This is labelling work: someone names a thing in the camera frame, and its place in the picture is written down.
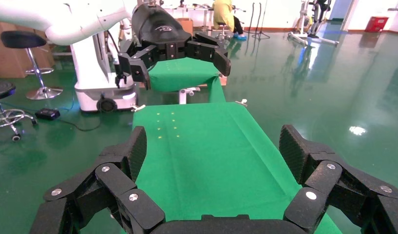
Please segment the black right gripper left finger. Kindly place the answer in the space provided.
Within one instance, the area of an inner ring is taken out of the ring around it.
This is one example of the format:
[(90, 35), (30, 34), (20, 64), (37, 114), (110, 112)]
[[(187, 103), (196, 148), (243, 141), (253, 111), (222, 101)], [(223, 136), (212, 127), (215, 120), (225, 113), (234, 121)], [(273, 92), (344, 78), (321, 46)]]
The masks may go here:
[(129, 139), (105, 147), (93, 165), (48, 189), (46, 203), (64, 200), (69, 227), (79, 233), (104, 209), (129, 234), (149, 234), (165, 222), (164, 211), (136, 185), (147, 155), (147, 133), (136, 126)]

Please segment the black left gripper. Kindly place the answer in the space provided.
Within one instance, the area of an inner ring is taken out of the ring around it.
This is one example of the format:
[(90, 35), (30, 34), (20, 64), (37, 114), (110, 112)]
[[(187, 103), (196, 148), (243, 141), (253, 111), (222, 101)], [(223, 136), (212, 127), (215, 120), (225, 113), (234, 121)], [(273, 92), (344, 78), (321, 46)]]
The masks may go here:
[(158, 60), (182, 59), (185, 57), (211, 62), (225, 77), (230, 75), (231, 61), (228, 51), (216, 38), (203, 33), (190, 33), (161, 6), (142, 4), (132, 14), (133, 40), (126, 40), (118, 53), (119, 65), (124, 74), (135, 82), (151, 89), (149, 69)]

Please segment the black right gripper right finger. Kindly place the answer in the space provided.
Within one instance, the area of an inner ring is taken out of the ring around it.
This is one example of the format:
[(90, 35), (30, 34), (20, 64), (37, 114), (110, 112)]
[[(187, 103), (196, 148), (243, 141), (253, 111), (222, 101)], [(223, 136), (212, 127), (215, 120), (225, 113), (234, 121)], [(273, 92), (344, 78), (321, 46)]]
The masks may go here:
[(363, 232), (398, 232), (398, 189), (345, 162), (325, 144), (281, 128), (279, 151), (301, 185), (283, 219), (305, 232), (317, 229), (328, 207), (339, 209)]

